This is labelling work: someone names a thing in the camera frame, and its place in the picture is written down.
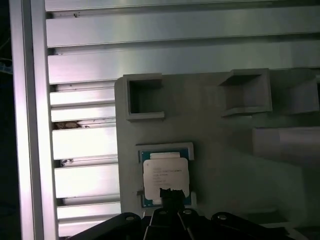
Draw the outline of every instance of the metal slot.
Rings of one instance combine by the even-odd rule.
[[[137,49],[156,49],[156,48],[181,48],[181,47],[203,47],[213,45],[232,45],[243,43],[278,43],[290,41],[308,41],[319,40],[320,32],[310,33],[293,33],[293,34],[276,34],[276,35],[257,35],[257,36],[235,36],[235,37],[217,37],[217,38],[191,38],[180,40],[159,40],[159,41],[144,41],[144,42],[126,42],[126,43],[113,43],[113,44],[95,44],[95,45],[80,45],[80,46],[63,46],[52,48],[52,55],[72,55],[72,54],[92,54],[101,52],[114,52],[114,51],[131,51]],[[106,81],[91,81],[87,85],[94,83],[105,83]],[[78,84],[59,84],[68,89],[76,88]]]
[[[63,206],[92,205],[120,202],[120,194],[63,198]]]
[[[115,127],[116,117],[80,120],[77,121],[77,124],[82,128]]]
[[[118,155],[78,157],[78,158],[61,160],[61,163],[64,168],[86,167],[86,166],[96,166],[96,165],[104,165],[104,164],[117,164]]]
[[[91,82],[76,82],[73,84],[59,84],[55,86],[56,92],[72,92],[80,90],[101,90],[101,89],[114,89],[115,80],[105,81],[91,81]]]

